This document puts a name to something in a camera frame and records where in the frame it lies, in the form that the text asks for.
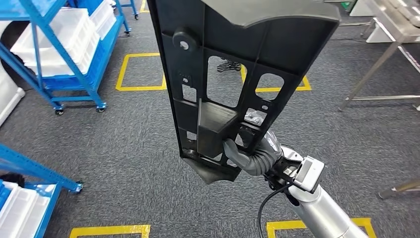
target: black plastic panel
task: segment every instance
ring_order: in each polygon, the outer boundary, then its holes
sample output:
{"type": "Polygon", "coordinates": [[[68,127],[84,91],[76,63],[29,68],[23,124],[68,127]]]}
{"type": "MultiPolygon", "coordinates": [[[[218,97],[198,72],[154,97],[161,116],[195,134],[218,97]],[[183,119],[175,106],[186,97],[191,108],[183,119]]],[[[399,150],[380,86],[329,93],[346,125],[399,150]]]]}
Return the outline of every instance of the black plastic panel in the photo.
{"type": "Polygon", "coordinates": [[[247,132],[252,153],[284,109],[309,67],[339,23],[338,9],[307,0],[148,0],[177,129],[181,157],[207,183],[234,181],[240,169],[228,165],[222,141],[247,132]],[[243,64],[247,76],[234,108],[207,97],[211,56],[243,64]],[[277,97],[255,94],[260,77],[284,80],[277,97]],[[196,89],[195,102],[182,87],[196,89]],[[251,108],[266,113],[261,125],[244,120],[251,108]],[[187,138],[187,132],[197,140],[187,138]]]}

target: blue shelving rack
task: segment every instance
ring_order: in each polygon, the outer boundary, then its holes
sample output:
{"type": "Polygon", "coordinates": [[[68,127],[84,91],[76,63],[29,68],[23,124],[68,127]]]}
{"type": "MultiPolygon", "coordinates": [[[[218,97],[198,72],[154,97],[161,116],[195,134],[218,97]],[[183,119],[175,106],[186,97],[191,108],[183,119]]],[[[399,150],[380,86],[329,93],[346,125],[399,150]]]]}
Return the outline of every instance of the blue shelving rack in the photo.
{"type": "Polygon", "coordinates": [[[65,188],[70,192],[80,193],[83,188],[82,182],[72,181],[2,144],[0,144],[0,170],[41,179],[40,182],[25,184],[25,188],[35,190],[40,196],[50,198],[47,209],[34,236],[35,238],[42,238],[44,236],[61,189],[65,188]]]}
{"type": "Polygon", "coordinates": [[[121,7],[131,7],[133,9],[134,19],[136,19],[136,20],[139,19],[139,13],[140,12],[137,11],[136,5],[134,4],[134,0],[130,0],[130,3],[123,4],[123,5],[121,5],[121,7]]]}
{"type": "Polygon", "coordinates": [[[0,20],[29,20],[32,23],[38,75],[35,76],[28,68],[21,64],[1,43],[0,58],[8,63],[23,79],[25,79],[25,81],[37,90],[53,106],[57,115],[61,115],[64,112],[63,104],[61,104],[61,102],[68,101],[94,101],[97,111],[103,112],[106,108],[106,103],[102,101],[98,94],[99,85],[115,46],[121,26],[124,25],[124,32],[127,35],[129,35],[131,29],[128,27],[128,23],[122,12],[122,5],[119,0],[115,0],[119,15],[116,17],[116,22],[107,36],[98,43],[91,63],[91,65],[94,66],[90,67],[88,73],[83,75],[49,26],[49,23],[66,2],[72,7],[87,8],[91,14],[102,0],[7,0],[2,2],[0,4],[0,20]],[[43,31],[51,44],[57,49],[69,68],[74,72],[74,75],[59,75],[54,77],[42,76],[38,37],[37,31],[35,30],[36,26],[43,31]],[[86,91],[88,95],[56,97],[53,94],[54,91],[86,91]]]}

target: white plastic bin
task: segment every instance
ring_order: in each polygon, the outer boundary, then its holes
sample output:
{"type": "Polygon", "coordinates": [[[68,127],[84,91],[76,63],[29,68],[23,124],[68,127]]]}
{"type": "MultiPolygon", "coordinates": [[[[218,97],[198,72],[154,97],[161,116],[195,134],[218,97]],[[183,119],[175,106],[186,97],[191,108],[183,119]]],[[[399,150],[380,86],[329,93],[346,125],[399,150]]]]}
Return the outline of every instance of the white plastic bin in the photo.
{"type": "Polygon", "coordinates": [[[32,238],[38,230],[50,202],[49,197],[38,196],[32,211],[26,215],[25,221],[17,233],[17,238],[32,238]]]}
{"type": "MultiPolygon", "coordinates": [[[[11,21],[0,21],[0,35],[10,23],[11,21]]],[[[23,89],[16,86],[0,64],[0,126],[23,96],[25,96],[23,89]]]]}
{"type": "MultiPolygon", "coordinates": [[[[96,49],[98,44],[95,38],[95,25],[89,19],[87,9],[62,8],[51,21],[50,27],[72,60],[76,64],[82,64],[78,65],[82,71],[86,67],[86,64],[81,62],[89,58],[85,53],[91,52],[88,46],[95,43],[94,48],[96,49]]],[[[67,66],[62,67],[66,63],[39,28],[37,28],[37,34],[43,76],[74,74],[67,66]]],[[[30,24],[10,51],[21,57],[25,66],[31,68],[36,73],[38,72],[36,70],[35,49],[30,24]]]]}
{"type": "Polygon", "coordinates": [[[95,24],[95,30],[101,37],[101,40],[105,38],[116,22],[114,11],[108,1],[102,1],[92,13],[90,19],[95,24]]]}
{"type": "MultiPolygon", "coordinates": [[[[95,31],[91,30],[91,37],[89,41],[84,46],[80,46],[80,48],[83,50],[83,54],[79,55],[76,58],[73,58],[74,63],[77,65],[82,74],[88,73],[98,43],[99,35],[95,31]]],[[[25,66],[33,70],[36,74],[38,74],[36,62],[25,63],[25,66]]],[[[74,72],[70,69],[70,67],[62,58],[61,61],[55,62],[42,61],[41,70],[42,76],[44,77],[55,75],[74,75],[74,72]]]]}
{"type": "Polygon", "coordinates": [[[3,184],[11,189],[11,193],[0,211],[0,237],[15,238],[39,195],[35,190],[20,188],[15,183],[3,184]]]}

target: yellow floor tape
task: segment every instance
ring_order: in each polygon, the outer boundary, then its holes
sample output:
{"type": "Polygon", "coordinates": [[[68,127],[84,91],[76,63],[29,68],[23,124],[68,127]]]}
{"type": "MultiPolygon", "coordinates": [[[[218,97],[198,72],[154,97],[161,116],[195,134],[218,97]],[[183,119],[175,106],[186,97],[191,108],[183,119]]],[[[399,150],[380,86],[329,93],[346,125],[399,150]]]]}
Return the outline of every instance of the yellow floor tape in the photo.
{"type": "MultiPolygon", "coordinates": [[[[124,75],[125,72],[127,70],[127,65],[128,65],[128,61],[130,60],[130,58],[133,57],[156,57],[156,56],[160,56],[159,53],[138,53],[138,54],[127,54],[124,57],[124,60],[122,61],[122,65],[121,65],[121,70],[119,72],[118,75],[118,80],[117,80],[117,84],[115,85],[116,90],[118,91],[155,91],[155,90],[166,90],[166,80],[165,80],[165,75],[163,75],[163,79],[162,79],[162,85],[160,86],[137,86],[137,87],[123,87],[122,86],[122,81],[124,79],[124,75]]],[[[246,69],[243,65],[241,65],[241,78],[242,78],[242,83],[245,82],[245,78],[246,78],[246,69]]],[[[296,91],[311,91],[312,87],[309,84],[308,78],[305,76],[302,79],[303,82],[303,86],[299,86],[297,87],[296,91]]],[[[279,92],[281,88],[277,87],[277,88],[257,88],[255,89],[255,92],[260,93],[260,92],[279,92]]]]}
{"type": "Polygon", "coordinates": [[[149,238],[150,225],[134,226],[112,226],[112,227],[77,227],[73,228],[69,238],[82,236],[104,236],[104,235],[123,235],[141,234],[142,238],[149,238]]]}
{"type": "MultiPolygon", "coordinates": [[[[373,231],[370,218],[352,218],[352,221],[359,227],[364,227],[369,238],[376,238],[375,231],[373,231]]],[[[302,221],[282,221],[282,222],[267,222],[268,238],[276,238],[275,231],[277,230],[291,230],[291,229],[306,229],[302,221]]]]}
{"type": "Polygon", "coordinates": [[[142,6],[140,7],[140,13],[149,13],[149,10],[146,10],[146,0],[142,0],[142,6]]]}

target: shelf caster wheel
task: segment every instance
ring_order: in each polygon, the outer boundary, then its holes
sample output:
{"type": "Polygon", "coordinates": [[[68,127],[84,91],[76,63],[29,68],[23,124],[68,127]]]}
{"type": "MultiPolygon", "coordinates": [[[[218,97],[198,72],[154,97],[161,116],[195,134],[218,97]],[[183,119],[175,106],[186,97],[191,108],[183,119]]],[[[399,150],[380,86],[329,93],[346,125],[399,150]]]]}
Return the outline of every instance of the shelf caster wheel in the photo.
{"type": "Polygon", "coordinates": [[[57,116],[61,116],[61,115],[63,115],[63,114],[64,114],[64,110],[63,110],[63,109],[56,110],[56,111],[55,111],[55,114],[56,114],[57,116]]]}

